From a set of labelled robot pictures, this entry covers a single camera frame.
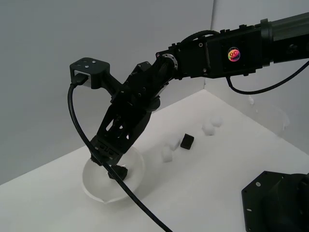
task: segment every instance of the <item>cable connector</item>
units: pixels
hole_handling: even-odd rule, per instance
[[[88,80],[88,78],[88,75],[78,73],[71,78],[71,85],[73,85],[74,87],[82,86]]]

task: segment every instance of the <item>gray wall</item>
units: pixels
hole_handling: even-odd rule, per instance
[[[236,29],[241,24],[254,25],[261,19],[278,20],[309,11],[308,0],[215,0],[212,28]],[[242,90],[257,90],[273,85],[299,69],[306,60],[272,64],[249,76],[232,77],[233,85]],[[225,79],[206,80],[205,88],[228,104],[249,115],[274,132],[283,126],[283,115],[290,125],[281,136],[309,154],[309,69],[287,84],[270,92],[255,95],[257,106],[248,97],[232,92]]]
[[[123,82],[137,63],[154,62],[157,51],[209,29],[212,6],[213,0],[2,0],[0,184],[83,146],[67,109],[71,63],[107,61]],[[203,83],[172,81],[162,107]],[[76,90],[76,113],[89,137],[109,101],[103,89]]]

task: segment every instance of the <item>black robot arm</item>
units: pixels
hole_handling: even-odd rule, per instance
[[[151,112],[160,106],[160,92],[170,80],[246,76],[270,62],[304,58],[309,58],[309,13],[274,22],[265,19],[254,26],[241,25],[220,33],[195,33],[158,52],[153,65],[138,64],[123,84],[111,76],[109,63],[92,58],[71,64],[70,74],[72,80],[78,73],[87,76],[85,85],[105,88],[112,97],[91,140],[101,161],[112,165],[144,131]]]

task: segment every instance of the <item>circular logo sticker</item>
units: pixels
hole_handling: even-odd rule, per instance
[[[236,62],[240,59],[240,51],[236,47],[231,47],[228,50],[227,57],[231,62]]]

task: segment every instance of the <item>mounting plate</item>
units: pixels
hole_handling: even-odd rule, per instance
[[[241,191],[247,232],[270,232],[264,223],[262,199],[287,175],[264,171]]]

